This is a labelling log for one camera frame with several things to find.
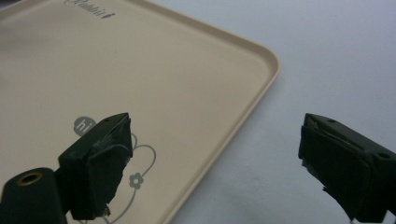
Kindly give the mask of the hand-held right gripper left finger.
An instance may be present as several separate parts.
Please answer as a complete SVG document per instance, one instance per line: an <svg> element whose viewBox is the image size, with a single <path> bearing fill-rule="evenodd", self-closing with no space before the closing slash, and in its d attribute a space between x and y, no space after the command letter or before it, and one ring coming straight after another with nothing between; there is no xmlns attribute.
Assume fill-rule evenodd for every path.
<svg viewBox="0 0 396 224"><path fill-rule="evenodd" d="M65 189L65 210L75 220L108 214L123 170L133 156L131 119L120 113L101 120L63 152L57 175Z"/></svg>

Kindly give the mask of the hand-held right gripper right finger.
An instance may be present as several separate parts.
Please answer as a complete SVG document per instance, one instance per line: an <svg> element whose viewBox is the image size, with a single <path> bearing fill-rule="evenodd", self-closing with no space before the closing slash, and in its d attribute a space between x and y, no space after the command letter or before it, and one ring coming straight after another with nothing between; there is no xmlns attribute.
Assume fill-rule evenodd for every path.
<svg viewBox="0 0 396 224"><path fill-rule="evenodd" d="M349 219L396 216L396 153L335 119L307 113L298 157Z"/></svg>

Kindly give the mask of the beige plastic tray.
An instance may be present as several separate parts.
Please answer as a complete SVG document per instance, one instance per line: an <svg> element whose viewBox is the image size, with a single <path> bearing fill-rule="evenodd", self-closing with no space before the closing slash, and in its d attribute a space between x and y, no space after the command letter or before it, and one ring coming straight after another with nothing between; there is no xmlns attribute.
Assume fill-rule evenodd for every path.
<svg viewBox="0 0 396 224"><path fill-rule="evenodd" d="M276 79L268 48L147 0L0 9L0 193L128 113L111 224L168 224Z"/></svg>

